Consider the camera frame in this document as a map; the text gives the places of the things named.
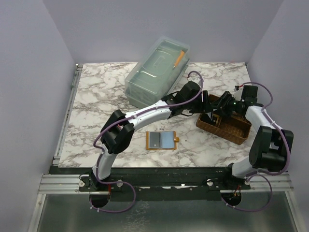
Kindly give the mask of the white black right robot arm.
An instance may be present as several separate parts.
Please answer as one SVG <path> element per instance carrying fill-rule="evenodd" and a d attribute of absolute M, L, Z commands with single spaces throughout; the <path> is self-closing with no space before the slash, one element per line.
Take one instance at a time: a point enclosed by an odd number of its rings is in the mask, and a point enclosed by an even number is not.
<path fill-rule="evenodd" d="M 212 103 L 213 110 L 221 116 L 237 113 L 251 123 L 256 131 L 249 155 L 231 165 L 231 173 L 222 177 L 227 189 L 239 185 L 240 178 L 258 173 L 280 175 L 287 171 L 294 134 L 279 126 L 267 113 L 266 106 L 258 103 L 258 84 L 244 83 L 234 94 L 226 91 Z"/>

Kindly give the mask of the tan card holder wallet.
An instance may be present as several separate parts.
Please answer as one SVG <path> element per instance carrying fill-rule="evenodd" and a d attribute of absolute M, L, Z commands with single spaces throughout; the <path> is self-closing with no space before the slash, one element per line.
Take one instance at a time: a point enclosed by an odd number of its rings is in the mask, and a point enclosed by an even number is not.
<path fill-rule="evenodd" d="M 162 131 L 161 133 L 161 147 L 157 149 L 149 148 L 149 132 L 146 132 L 146 150 L 175 150 L 180 139 L 176 136 L 175 131 Z"/>

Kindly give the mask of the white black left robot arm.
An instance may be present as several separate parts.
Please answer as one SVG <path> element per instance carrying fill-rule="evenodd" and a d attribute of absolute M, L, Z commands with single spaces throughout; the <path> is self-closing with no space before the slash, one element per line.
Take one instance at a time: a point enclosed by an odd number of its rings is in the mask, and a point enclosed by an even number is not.
<path fill-rule="evenodd" d="M 157 121 L 181 115 L 185 110 L 193 111 L 200 101 L 203 85 L 203 81 L 189 81 L 175 96 L 164 96 L 153 105 L 129 113 L 114 111 L 93 142 L 93 147 L 100 149 L 101 154 L 93 167 L 90 185 L 97 191 L 104 190 L 116 156 L 129 147 L 134 132 Z"/>

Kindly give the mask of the grey credit card stack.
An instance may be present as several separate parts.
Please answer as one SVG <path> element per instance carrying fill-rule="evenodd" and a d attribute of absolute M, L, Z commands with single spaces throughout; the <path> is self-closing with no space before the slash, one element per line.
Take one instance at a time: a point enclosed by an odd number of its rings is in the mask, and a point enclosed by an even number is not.
<path fill-rule="evenodd" d="M 161 147 L 161 133 L 160 132 L 149 132 L 148 147 L 157 149 Z"/>

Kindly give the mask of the black credit card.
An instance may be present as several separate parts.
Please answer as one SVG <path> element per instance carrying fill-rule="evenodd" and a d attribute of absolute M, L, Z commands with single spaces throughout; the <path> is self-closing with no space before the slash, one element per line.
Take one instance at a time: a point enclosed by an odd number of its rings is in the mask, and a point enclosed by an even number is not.
<path fill-rule="evenodd" d="M 220 122 L 221 117 L 215 113 L 211 114 L 211 123 L 217 125 Z"/>

